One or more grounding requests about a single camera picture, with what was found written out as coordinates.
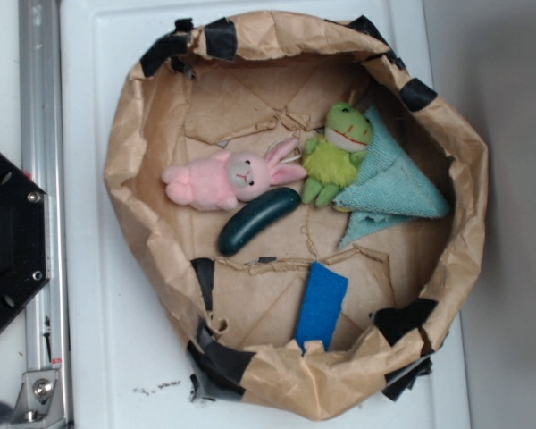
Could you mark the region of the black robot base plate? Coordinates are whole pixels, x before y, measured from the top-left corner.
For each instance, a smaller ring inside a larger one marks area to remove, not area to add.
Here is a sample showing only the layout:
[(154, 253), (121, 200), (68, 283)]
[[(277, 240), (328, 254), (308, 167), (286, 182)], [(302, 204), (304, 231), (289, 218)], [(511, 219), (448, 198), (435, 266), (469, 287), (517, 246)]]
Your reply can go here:
[(48, 280), (46, 193), (0, 153), (0, 334)]

